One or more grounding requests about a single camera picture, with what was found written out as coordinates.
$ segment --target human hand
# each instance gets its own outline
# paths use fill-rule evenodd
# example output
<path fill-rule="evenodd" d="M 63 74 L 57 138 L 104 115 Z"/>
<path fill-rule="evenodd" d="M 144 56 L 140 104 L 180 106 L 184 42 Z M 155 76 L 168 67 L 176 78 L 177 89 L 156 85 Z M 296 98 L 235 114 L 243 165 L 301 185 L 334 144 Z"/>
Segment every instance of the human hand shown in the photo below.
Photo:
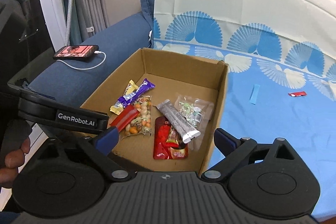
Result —
<path fill-rule="evenodd" d="M 25 163 L 25 154 L 30 150 L 29 137 L 22 143 L 21 148 L 9 152 L 5 157 L 5 166 L 0 169 L 0 186 L 12 188 L 13 181 L 18 175 L 18 167 Z"/>

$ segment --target yellow snack wrapper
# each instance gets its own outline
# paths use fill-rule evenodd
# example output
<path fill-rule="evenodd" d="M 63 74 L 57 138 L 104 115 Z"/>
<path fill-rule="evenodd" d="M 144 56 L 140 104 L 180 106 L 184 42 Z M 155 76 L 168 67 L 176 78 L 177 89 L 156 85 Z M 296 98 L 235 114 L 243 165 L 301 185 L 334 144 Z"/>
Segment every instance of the yellow snack wrapper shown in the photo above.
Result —
<path fill-rule="evenodd" d="M 130 93 L 132 93 L 133 91 L 137 90 L 139 87 L 134 83 L 133 80 L 130 80 L 130 82 L 128 83 L 125 92 L 123 94 L 123 96 L 128 95 Z M 110 111 L 119 115 L 122 111 L 124 110 L 123 105 L 117 101 L 114 106 L 111 106 Z"/>

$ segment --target cardboard box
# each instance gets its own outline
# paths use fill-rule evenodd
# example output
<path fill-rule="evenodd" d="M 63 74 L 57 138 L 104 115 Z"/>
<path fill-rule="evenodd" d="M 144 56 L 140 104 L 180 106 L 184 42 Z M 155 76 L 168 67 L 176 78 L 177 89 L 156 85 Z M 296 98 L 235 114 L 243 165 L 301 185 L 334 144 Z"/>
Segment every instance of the cardboard box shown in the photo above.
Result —
<path fill-rule="evenodd" d="M 182 55 L 175 52 L 139 49 L 120 65 L 84 102 L 83 108 L 110 112 L 111 105 L 124 93 L 132 79 L 140 85 L 144 78 L 156 87 L 145 95 L 152 96 L 152 104 L 170 99 L 174 104 L 178 94 L 191 96 L 214 103 L 214 112 L 209 121 L 198 151 L 189 150 L 184 160 L 154 160 L 154 124 L 162 114 L 152 107 L 152 134 L 129 136 L 119 141 L 112 150 L 119 157 L 128 159 L 154 171 L 196 171 L 199 174 L 207 169 L 214 144 L 213 132 L 221 120 L 228 66 L 222 61 Z"/>

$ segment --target smartphone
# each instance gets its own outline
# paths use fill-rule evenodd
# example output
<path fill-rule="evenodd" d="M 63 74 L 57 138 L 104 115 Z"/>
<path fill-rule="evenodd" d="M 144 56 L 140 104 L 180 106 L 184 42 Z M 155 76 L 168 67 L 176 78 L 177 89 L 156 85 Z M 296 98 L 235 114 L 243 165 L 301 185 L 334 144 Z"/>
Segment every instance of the smartphone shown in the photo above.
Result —
<path fill-rule="evenodd" d="M 99 50 L 98 45 L 79 45 L 79 46 L 64 46 L 55 53 L 55 60 L 80 60 L 83 61 L 89 58 L 95 51 Z"/>

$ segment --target barcode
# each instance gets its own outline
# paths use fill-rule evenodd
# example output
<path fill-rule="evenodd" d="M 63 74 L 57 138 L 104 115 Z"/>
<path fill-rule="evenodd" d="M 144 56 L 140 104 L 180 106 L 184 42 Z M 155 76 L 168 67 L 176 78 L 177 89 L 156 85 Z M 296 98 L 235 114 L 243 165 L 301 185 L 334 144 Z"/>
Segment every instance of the barcode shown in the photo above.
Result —
<path fill-rule="evenodd" d="M 125 98 L 126 100 L 129 100 L 129 99 L 131 99 L 134 95 L 135 95 L 135 93 L 134 93 L 134 92 L 131 92 L 130 94 L 124 95 L 124 98 Z"/>
<path fill-rule="evenodd" d="M 197 113 L 195 121 L 196 122 L 201 122 L 202 121 L 202 117 L 203 117 L 203 115 L 201 113 Z"/>

